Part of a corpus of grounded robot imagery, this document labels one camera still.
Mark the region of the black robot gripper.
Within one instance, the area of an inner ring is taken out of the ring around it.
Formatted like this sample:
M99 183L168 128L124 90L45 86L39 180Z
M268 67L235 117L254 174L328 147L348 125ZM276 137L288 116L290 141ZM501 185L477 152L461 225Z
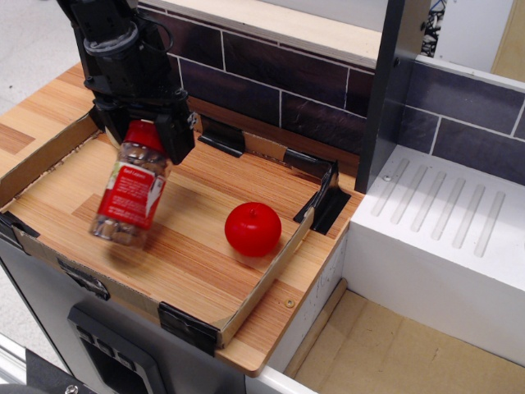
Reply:
M173 35L136 1L60 1L71 23L98 119L122 144L133 118L154 121L174 165L193 150L194 114L168 52Z

